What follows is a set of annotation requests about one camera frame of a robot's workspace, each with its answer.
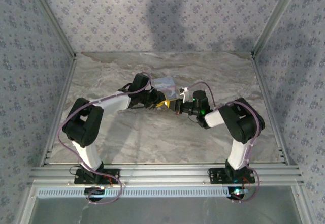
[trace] patterned wallpaper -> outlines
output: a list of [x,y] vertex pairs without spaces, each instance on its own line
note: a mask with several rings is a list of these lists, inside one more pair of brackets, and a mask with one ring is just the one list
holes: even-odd
[[325,0],[291,0],[258,58],[280,129],[325,223]]
[[277,0],[47,0],[75,52],[250,51]]
[[0,0],[0,223],[39,163],[70,62],[35,0]]

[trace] black mounting plate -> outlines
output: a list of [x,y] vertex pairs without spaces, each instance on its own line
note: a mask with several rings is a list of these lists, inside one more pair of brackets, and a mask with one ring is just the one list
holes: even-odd
[[225,168],[210,168],[208,170],[208,174],[211,184],[248,184],[248,182],[255,183],[254,172],[250,169],[246,169],[245,171],[241,172],[239,177],[233,179],[230,179],[227,176]]
[[[110,174],[110,175],[113,175],[117,178],[120,177],[120,169],[102,169],[101,170],[102,173],[106,173],[106,174]],[[76,171],[76,175],[75,175],[75,181],[74,181],[75,184],[94,184],[94,179],[89,176],[87,173],[85,173],[83,171],[83,169],[78,169]],[[118,182],[113,179],[113,178],[109,178],[109,177],[101,177],[100,178],[100,181],[97,182],[96,184],[100,184],[100,185],[118,185]]]

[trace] gray marble surface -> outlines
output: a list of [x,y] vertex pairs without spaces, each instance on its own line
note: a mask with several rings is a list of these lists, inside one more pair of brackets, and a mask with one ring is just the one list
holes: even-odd
[[[266,128],[253,147],[250,161],[280,161],[248,53],[84,53],[77,55],[76,63],[61,121],[77,98],[92,100],[110,95],[132,82],[138,72],[150,73],[153,79],[172,76],[176,86],[203,80],[211,86],[218,105],[244,97],[264,118]],[[204,89],[208,94],[204,85],[195,89]],[[60,136],[73,148],[64,133]],[[176,116],[169,109],[124,110],[109,115],[103,118],[96,139],[100,157],[107,164],[223,163],[231,146],[225,125],[205,130],[187,115]],[[56,140],[50,163],[76,162],[77,158]]]

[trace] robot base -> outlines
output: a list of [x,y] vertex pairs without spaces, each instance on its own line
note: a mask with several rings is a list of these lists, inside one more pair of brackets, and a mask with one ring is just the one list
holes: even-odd
[[[113,175],[116,178],[119,178],[120,176],[120,169],[101,169],[101,172]],[[86,169],[82,168],[77,170],[74,184],[85,185],[85,184],[94,184],[94,183],[99,185],[118,185],[118,182],[113,178],[100,176],[100,178],[94,179],[92,173],[89,174],[89,172]]]
[[211,184],[248,184],[255,183],[255,177],[252,170],[246,167],[239,170],[240,174],[236,177],[230,178],[227,174],[226,168],[210,168],[208,170]]

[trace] purple cable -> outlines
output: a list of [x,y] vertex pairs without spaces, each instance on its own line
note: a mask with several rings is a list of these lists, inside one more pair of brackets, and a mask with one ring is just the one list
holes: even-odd
[[250,141],[250,144],[249,144],[250,146],[249,146],[249,148],[248,148],[248,150],[247,150],[247,152],[246,152],[246,154],[244,156],[244,160],[246,161],[246,168],[252,170],[254,172],[254,174],[256,175],[256,178],[257,178],[257,187],[256,187],[256,191],[248,199],[246,199],[246,200],[239,200],[238,201],[239,203],[241,203],[241,202],[247,202],[247,201],[250,201],[250,200],[254,199],[256,197],[256,195],[257,195],[257,192],[259,191],[259,185],[260,185],[260,183],[259,183],[259,175],[258,175],[257,171],[254,168],[248,166],[248,159],[249,159],[249,155],[250,155],[250,152],[252,150],[254,141],[259,136],[260,129],[261,128],[259,126],[259,121],[258,121],[257,115],[246,104],[244,104],[242,102],[238,102],[238,101],[232,101],[232,102],[229,102],[227,104],[228,105],[229,104],[237,104],[237,105],[240,105],[240,106],[244,107],[245,109],[247,109],[253,115],[253,117],[255,119],[255,122],[256,122],[256,133],[255,133],[254,137],[252,138],[252,140]]
[[151,76],[150,76],[148,73],[145,73],[145,72],[142,72],[142,74],[145,74],[145,75],[147,75],[147,76],[149,77],[149,81],[148,81],[148,83],[147,83],[147,85],[146,85],[145,87],[143,87],[143,88],[141,88],[141,89],[139,89],[139,90],[137,90],[137,91],[134,91],[134,92],[127,92],[127,93],[114,94],[114,95],[110,95],[110,96],[104,97],[104,98],[102,98],[102,99],[100,99],[100,100],[96,100],[96,101],[89,102],[88,104],[79,107],[77,110],[75,110],[73,113],[71,113],[71,115],[68,116],[68,117],[64,120],[64,122],[61,123],[60,126],[58,127],[58,130],[57,130],[57,132],[56,132],[56,136],[57,136],[57,139],[59,140],[59,142],[61,143],[61,145],[62,145],[65,149],[67,149],[67,150],[69,150],[70,152],[72,152],[73,154],[75,154],[75,155],[77,156],[77,158],[78,158],[78,159],[83,163],[83,166],[84,166],[88,171],[90,171],[90,172],[92,172],[92,173],[95,173],[95,174],[97,174],[97,175],[101,175],[101,176],[106,176],[106,177],[109,177],[109,178],[113,178],[113,179],[116,180],[116,181],[118,182],[118,184],[120,185],[120,191],[118,192],[117,196],[116,196],[114,199],[112,199],[112,200],[110,200],[110,201],[106,201],[106,202],[93,202],[93,201],[91,201],[91,200],[90,200],[90,196],[91,196],[91,194],[94,193],[95,191],[97,191],[98,189],[91,191],[91,192],[88,194],[88,196],[87,196],[87,200],[88,200],[88,202],[89,202],[90,204],[95,204],[95,205],[104,205],[104,204],[110,204],[110,203],[115,202],[116,200],[118,200],[118,198],[119,198],[119,197],[121,196],[121,194],[122,194],[122,191],[123,191],[123,185],[122,185],[121,181],[120,181],[117,177],[115,177],[115,176],[113,176],[113,175],[106,174],[106,173],[102,173],[102,172],[94,171],[94,170],[93,170],[89,165],[86,164],[86,162],[85,162],[85,161],[80,157],[80,155],[79,155],[77,152],[75,152],[73,149],[71,149],[71,148],[69,148],[68,146],[66,146],[66,145],[61,141],[60,136],[59,136],[60,131],[62,130],[63,126],[64,126],[64,125],[65,125],[65,124],[66,124],[66,123],[67,123],[67,122],[68,122],[68,121],[69,121],[69,120],[70,120],[74,115],[76,115],[79,111],[85,109],[85,108],[88,107],[88,106],[91,106],[91,105],[96,104],[96,103],[100,103],[100,102],[102,102],[102,101],[106,101],[106,100],[112,99],[112,98],[114,98],[114,97],[120,97],[120,96],[129,95],[129,94],[140,93],[140,92],[144,91],[144,90],[145,90],[145,89],[146,89],[146,88],[151,84]]
[[193,88],[194,86],[198,85],[199,83],[203,83],[203,84],[205,84],[208,87],[208,89],[210,91],[210,94],[211,94],[211,97],[212,97],[214,109],[216,109],[217,106],[215,105],[215,100],[214,100],[214,96],[213,96],[212,90],[211,90],[210,86],[206,82],[203,82],[203,81],[197,82],[197,83],[191,85],[190,87],[188,87],[187,89],[190,90],[191,88]]
[[[191,85],[190,87],[188,87],[188,90],[190,90],[191,88],[193,88],[194,86],[196,86],[199,83],[203,83],[203,84],[205,84],[208,87],[208,89],[210,90],[211,97],[212,97],[214,109],[217,110],[217,107],[216,107],[216,104],[215,104],[215,100],[214,100],[214,96],[213,96],[212,90],[211,90],[210,86],[206,82],[204,82],[204,81],[197,82],[197,83]],[[255,122],[256,122],[256,127],[257,127],[256,128],[256,134],[254,135],[254,137],[250,141],[250,146],[249,146],[249,148],[248,148],[248,150],[247,150],[247,152],[246,152],[246,154],[244,156],[244,160],[246,161],[246,165],[245,165],[246,168],[252,170],[253,173],[256,175],[256,178],[257,178],[257,187],[256,187],[255,193],[251,197],[249,197],[246,200],[239,200],[239,203],[241,203],[241,202],[247,202],[247,201],[250,201],[250,200],[254,199],[255,196],[256,196],[256,194],[257,194],[257,192],[259,191],[259,185],[260,185],[260,183],[259,183],[259,175],[258,175],[257,171],[254,168],[248,166],[248,159],[249,159],[249,155],[250,155],[251,149],[253,147],[254,141],[256,140],[256,138],[260,134],[260,126],[259,126],[259,121],[258,121],[257,115],[247,105],[245,105],[244,103],[238,102],[238,101],[233,101],[233,102],[227,103],[227,105],[229,105],[229,104],[237,104],[237,105],[240,105],[240,106],[246,108],[253,115],[253,117],[255,119]]]

